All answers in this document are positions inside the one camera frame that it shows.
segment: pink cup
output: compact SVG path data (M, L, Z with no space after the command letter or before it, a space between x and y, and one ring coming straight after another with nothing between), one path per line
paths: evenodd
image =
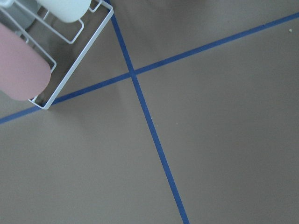
M51 78L49 64L0 23L0 90L16 100L39 95Z

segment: white dish rack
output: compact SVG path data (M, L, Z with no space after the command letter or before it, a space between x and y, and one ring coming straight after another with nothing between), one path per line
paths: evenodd
M62 88L64 87L64 85L66 84L66 82L69 80L69 78L73 74L74 70L77 68L77 66L79 65L79 63L81 62L81 60L84 58L85 54L88 52L88 50L90 49L90 47L92 46L92 44L94 43L94 41L96 40L96 38L99 36L99 34L103 30L103 28L106 26L106 24L109 22L109 20L111 19L112 15L114 14L113 7L110 4L106 3L103 0L94 0L94 1L96 1L96 5L94 6L94 8L89 7L89 11L91 13L95 13L96 10L100 6L103 6L106 9L108 9L108 11L109 11L108 14L105 16L105 18L103 19L103 21L101 22L101 24L98 26L98 28L96 29L96 31L93 33L93 35L91 36L91 38L87 41L87 44L83 47L83 50L80 52L80 54L78 55L78 57L72 63L72 65L70 66L70 68L67 70L67 72L64 75L63 79L60 81L60 83L58 84L58 86L56 87L56 89L54 90L54 92L51 94L50 98L46 102L42 103L42 105L40 103L36 102L36 99L38 98L38 96L34 97L33 99L29 99L29 101L31 103L33 103L34 105L36 105L36 106L38 106L38 107L40 107L42 109L45 109L45 110L49 109L49 107L52 105L52 103L54 102L54 100L56 99L56 97L58 96L58 94L60 93L60 91L62 90ZM44 25L48 30L50 30L52 33L54 33L55 35L57 35L59 38L61 38L64 42L66 42L68 44L73 44L77 40L77 38L80 36L81 32L84 29L85 25L84 25L83 21L81 19L79 19L78 22L81 24L80 29L77 31L77 33L75 34L75 36L72 39L68 39L68 38L66 38L64 35L62 35L60 32L58 32L56 29L54 29L50 24L48 24L45 21L45 19L49 15L49 11L46 12L45 16L41 17L38 14L32 12L30 9L28 9L25 5L23 5L18 0L14 0L14 4L17 5L24 12L26 12L29 16L33 16L37 21L39 21L42 25ZM51 65L51 72L53 73L53 71L57 67L56 60L38 43L38 41L36 41L18 23L18 21L16 19L14 19L5 10L4 7L0 7L0 11L18 28L18 31L24 37L26 43L32 42L33 45L35 47L37 47L40 50L40 52L42 52L42 54L44 54L43 56L46 57L52 63L52 65Z

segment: blue line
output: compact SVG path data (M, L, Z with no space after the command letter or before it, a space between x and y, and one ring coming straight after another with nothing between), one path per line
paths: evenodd
M240 39L240 38L242 38L242 37L245 37L245 36L254 34L254 33L259 32L259 31L262 31L262 30L264 30L264 29L268 29L268 28L271 28L271 27L273 27L273 26L277 26L277 25L279 25L279 24L281 24L281 23L288 22L288 21L291 21L291 20L294 20L294 19L297 19L297 18L299 18L299 13L295 13L295 14L286 16L286 17L284 17L284 18L281 18L281 19L278 19L278 20L275 20L275 21L272 21L272 22L263 24L263 25L261 25L261 26L258 26L258 27L255 27L255 28L252 28L252 29L249 29L249 30L240 32L240 33L238 33L238 34L235 34L235 35L232 35L232 36L229 36L229 37L226 37L226 38L223 38L223 39L214 41L214 42L212 42L212 43L209 43L209 44L203 45L203 46L201 46L201 47L198 47L198 48L195 48L195 49L186 51L186 52L181 53L181 54L179 54L179 55L175 55L175 56L166 58L166 59L164 59L164 60L162 60L162 61L159 61L159 62L150 64L150 65L147 65L147 66L142 67L142 68L139 68L139 69L135 70L135 73L136 73L137 75L139 75L139 74L144 73L144 72L147 72L147 71L149 71L149 70L152 70L152 69L161 67L161 66L163 66L163 65L166 65L166 64L169 64L169 63L178 61L178 60L180 60L180 59L183 59L183 58L186 58L186 57L195 55L195 54L197 54L197 53L199 53L199 52L202 52L202 51L205 51L205 50L208 50L208 49L217 47L217 46L219 46L219 45L222 45L222 44L225 44L225 43L228 43L228 42L231 42L231 41Z
M123 74L123 75L120 75L120 76L117 76L117 77L108 79L108 80L106 80L106 81L97 83L97 84L95 84L95 85L91 85L91 86L86 87L86 88L83 88L83 89L81 89L81 90L78 90L78 91L69 93L69 94L67 94L67 95L61 96L61 97L55 99L52 105L55 105L55 104L61 103L61 102L63 102L63 101L66 101L66 100L68 100L68 99L71 99L71 98L74 98L74 97L77 97L77 96L86 94L86 93L91 92L91 91L93 91L93 90L97 90L97 89L102 88L102 87L104 87L104 86L107 86L107 85L110 85L110 84L119 82L119 81L124 80L124 79L126 79L126 78L130 78L129 73L125 73L125 74ZM39 110L40 110L39 107L34 106L34 107L31 107L31 108L28 108L28 109L19 111L19 112L17 112L17 113L13 113L13 114L11 114L11 115L8 115L8 116L6 116L6 117L1 118L1 119L0 119L0 125L3 124L3 123L9 122L9 121L11 121L11 120L14 120L14 119L23 117L23 116L25 116L25 115L27 115L27 114L30 114L30 113L39 111Z
M132 78L132 81L133 81L133 84L134 84L134 87L135 87L135 90L136 90L136 93L137 93L137 96L138 96L141 108L143 110L146 122L147 122L147 124L149 126L149 131L150 131L151 136L153 138L153 141L154 141L154 144L156 146L156 149L157 149L157 152L158 152L161 164L162 164L164 172L166 174L167 181L169 183L169 186L171 188L173 197L174 197L175 202L177 204L178 211L179 211L179 213L181 215L183 223L184 224L189 224L189 220L188 220L186 211L184 209L183 202L181 200L181 197L180 197L179 192L178 192L178 188L177 188L177 186L176 186L176 184L174 182L173 176L171 174L170 167L168 165L168 162L167 162L166 156L164 154L164 151L163 151L160 139L159 139L158 134L156 132L155 125L154 125L154 123L153 123L153 121L151 119L150 111L149 111L149 109L148 109L148 107L146 105L145 98L143 96L141 87L139 85L137 76L135 74L135 71L134 71L134 68L133 68L130 56L129 56L128 51L127 51L126 44L125 44L125 42L123 40L123 37L121 35L121 31L120 31L120 28L119 28L119 25L117 23L115 15L112 16L111 21L112 21L113 27L115 29L115 33L117 35L117 39L119 41L119 44L121 46L121 50L122 50L123 56L124 56L125 61L127 63L127 67L128 67L129 73L131 75L131 78Z

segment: dish rack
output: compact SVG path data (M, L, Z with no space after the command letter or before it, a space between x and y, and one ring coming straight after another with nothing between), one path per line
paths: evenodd
M87 43L83 46L83 49L80 51L79 55L75 58L75 60L71 63L71 65L68 67L66 73L63 75L62 80L56 85L54 91L50 93L50 97L46 99L46 101L41 100L43 98L42 94L34 97L33 99L29 99L31 103L38 106L39 108L42 108L44 110L49 109L49 107L53 104L54 100L64 87L64 85L67 83L71 75L73 74L74 70L77 68L81 60L84 58L92 44L95 42L96 38L99 36L103 28L106 26L106 24L111 19L112 15L114 14L113 7L108 4L107 2L103 0L92 0L93 7L89 7L90 13L94 14L100 6L103 6L108 10L108 14L105 16L105 18L102 20L101 24L96 28L95 32L91 35L91 37L86 40ZM78 20L78 23L80 24L80 28L76 31L73 38L67 38L65 35L63 35L61 32L57 31L53 26L46 22L47 17L49 16L50 12L48 10L45 10L45 15L41 16L39 13L34 13L30 9L28 9L24 4L19 2L18 0L14 0L14 4L19 7L21 10L23 10L25 13L27 13L29 16L33 16L35 18L35 21L40 22L44 26L45 29L48 29L51 33L53 33L55 36L60 38L63 42L67 43L68 45L72 45L75 43L75 41L78 39L80 34L82 33L85 24L82 21L82 19ZM41 54L46 61L50 64L51 67L51 73L53 74L54 70L57 67L57 61L54 57L50 55L50 53L45 50L41 44L39 44L39 41L37 41L35 38L32 37L19 23L18 21L13 18L6 10L5 8L0 7L0 11L3 15L5 15L16 27L17 31L16 33L19 34L21 38L24 39L26 43L31 43L32 47L37 48L39 51L39 54Z

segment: white cup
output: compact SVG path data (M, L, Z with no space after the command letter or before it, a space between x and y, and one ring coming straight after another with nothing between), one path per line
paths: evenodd
M88 10L91 0L37 0L63 22L75 22Z

